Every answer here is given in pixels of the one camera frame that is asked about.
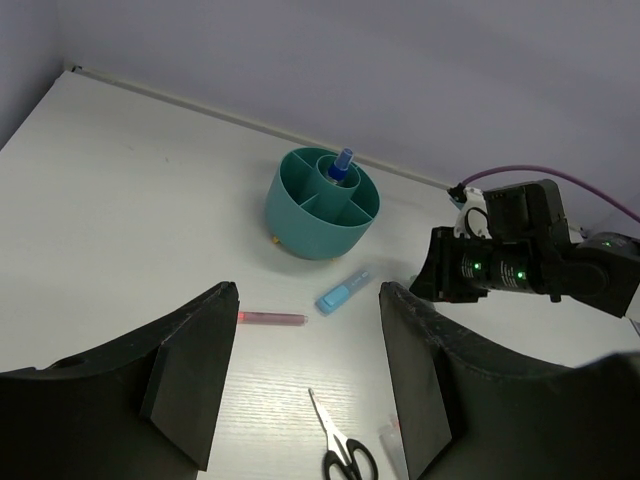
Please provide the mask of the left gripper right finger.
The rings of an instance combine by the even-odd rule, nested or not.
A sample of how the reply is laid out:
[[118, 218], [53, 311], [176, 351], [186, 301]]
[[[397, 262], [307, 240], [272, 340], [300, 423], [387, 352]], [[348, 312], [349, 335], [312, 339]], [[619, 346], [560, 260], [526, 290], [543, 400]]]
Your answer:
[[639, 357], [569, 368], [503, 347], [395, 282], [381, 324], [412, 479], [635, 479]]

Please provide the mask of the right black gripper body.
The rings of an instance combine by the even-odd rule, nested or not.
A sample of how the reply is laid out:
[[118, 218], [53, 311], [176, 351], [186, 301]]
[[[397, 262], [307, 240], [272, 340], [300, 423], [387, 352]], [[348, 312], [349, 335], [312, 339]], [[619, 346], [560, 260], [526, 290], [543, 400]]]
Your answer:
[[549, 179], [483, 193], [488, 236], [431, 232], [425, 263], [409, 291], [430, 302], [476, 303], [491, 290], [564, 295], [554, 275], [570, 249], [558, 185]]

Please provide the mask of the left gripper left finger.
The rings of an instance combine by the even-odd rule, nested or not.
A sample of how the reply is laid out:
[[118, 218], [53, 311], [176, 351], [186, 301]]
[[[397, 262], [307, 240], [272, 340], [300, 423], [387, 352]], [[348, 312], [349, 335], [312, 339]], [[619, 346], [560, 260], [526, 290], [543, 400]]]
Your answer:
[[239, 312], [232, 282], [44, 369], [1, 376], [5, 479], [194, 479], [208, 468]]

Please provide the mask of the red thin pen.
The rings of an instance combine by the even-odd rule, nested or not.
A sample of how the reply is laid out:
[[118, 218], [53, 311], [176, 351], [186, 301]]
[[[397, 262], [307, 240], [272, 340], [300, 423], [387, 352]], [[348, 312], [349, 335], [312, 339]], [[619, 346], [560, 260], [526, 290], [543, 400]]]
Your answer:
[[388, 421], [379, 429], [378, 433], [380, 443], [396, 478], [408, 480], [408, 471], [398, 417], [390, 416]]

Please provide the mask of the red transparent pen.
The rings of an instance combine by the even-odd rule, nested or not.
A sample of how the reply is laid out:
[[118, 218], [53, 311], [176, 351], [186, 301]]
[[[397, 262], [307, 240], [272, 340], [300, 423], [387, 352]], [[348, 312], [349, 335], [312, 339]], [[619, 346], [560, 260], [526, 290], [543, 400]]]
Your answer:
[[269, 325], [269, 326], [304, 326], [308, 319], [301, 314], [265, 313], [265, 312], [239, 312], [237, 316], [239, 324]]

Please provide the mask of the small blue-capped glue bottle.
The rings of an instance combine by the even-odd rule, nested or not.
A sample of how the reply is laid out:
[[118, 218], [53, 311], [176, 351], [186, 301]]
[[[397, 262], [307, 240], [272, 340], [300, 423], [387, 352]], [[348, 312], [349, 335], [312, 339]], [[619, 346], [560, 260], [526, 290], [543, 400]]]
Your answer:
[[327, 169], [326, 178], [334, 184], [341, 183], [348, 174], [353, 157], [350, 148], [342, 149]]

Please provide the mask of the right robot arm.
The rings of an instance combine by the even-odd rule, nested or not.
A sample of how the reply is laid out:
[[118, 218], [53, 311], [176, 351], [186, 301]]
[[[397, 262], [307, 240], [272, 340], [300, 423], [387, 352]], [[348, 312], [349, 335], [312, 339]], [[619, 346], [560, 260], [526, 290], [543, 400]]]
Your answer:
[[632, 319], [639, 297], [639, 242], [602, 232], [570, 239], [557, 184], [549, 179], [483, 195], [488, 234], [433, 229], [424, 266], [410, 291], [431, 302], [475, 303], [492, 290], [569, 296]]

